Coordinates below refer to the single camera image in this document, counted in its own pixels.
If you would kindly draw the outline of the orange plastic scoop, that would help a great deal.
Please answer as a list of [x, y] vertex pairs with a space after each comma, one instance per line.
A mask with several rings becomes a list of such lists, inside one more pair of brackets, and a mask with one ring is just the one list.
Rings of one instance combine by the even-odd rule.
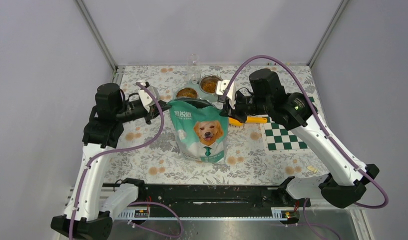
[[239, 122], [238, 120], [229, 117], [228, 118], [229, 125], [233, 127], [241, 127], [244, 124], [266, 124], [268, 120], [265, 117], [257, 117], [257, 116], [248, 116], [244, 123]]

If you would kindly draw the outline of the green pet food bag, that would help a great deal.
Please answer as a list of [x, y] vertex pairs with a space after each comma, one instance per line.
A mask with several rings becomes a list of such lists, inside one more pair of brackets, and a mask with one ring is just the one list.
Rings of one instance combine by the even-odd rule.
[[168, 102], [181, 154], [193, 161], [224, 164], [228, 118], [205, 99], [179, 97]]

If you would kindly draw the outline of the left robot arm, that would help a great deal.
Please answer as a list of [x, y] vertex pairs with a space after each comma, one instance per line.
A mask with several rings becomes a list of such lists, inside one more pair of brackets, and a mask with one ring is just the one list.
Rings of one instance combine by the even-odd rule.
[[130, 203], [147, 199], [144, 182], [125, 179], [104, 202], [100, 201], [104, 174], [111, 154], [121, 152], [118, 141], [127, 122], [144, 119], [147, 124], [163, 117], [168, 105], [157, 88], [138, 82], [137, 100], [129, 100], [116, 83], [97, 88], [95, 106], [83, 130], [81, 167], [73, 193], [62, 215], [51, 220], [51, 228], [70, 240], [105, 240], [112, 224]]

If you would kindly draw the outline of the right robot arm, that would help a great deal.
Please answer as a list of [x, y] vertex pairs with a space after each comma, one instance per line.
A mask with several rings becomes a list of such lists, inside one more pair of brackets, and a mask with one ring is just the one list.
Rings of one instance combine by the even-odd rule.
[[232, 80], [217, 84], [221, 115], [241, 123], [249, 116], [267, 115], [303, 140], [328, 169], [319, 177], [287, 178], [280, 185], [280, 203], [291, 206], [300, 199], [321, 199], [341, 209], [357, 205], [379, 168], [351, 154], [335, 139], [309, 98], [299, 92], [287, 93], [276, 72], [260, 69], [249, 75], [249, 81], [252, 91], [248, 95], [237, 90]]

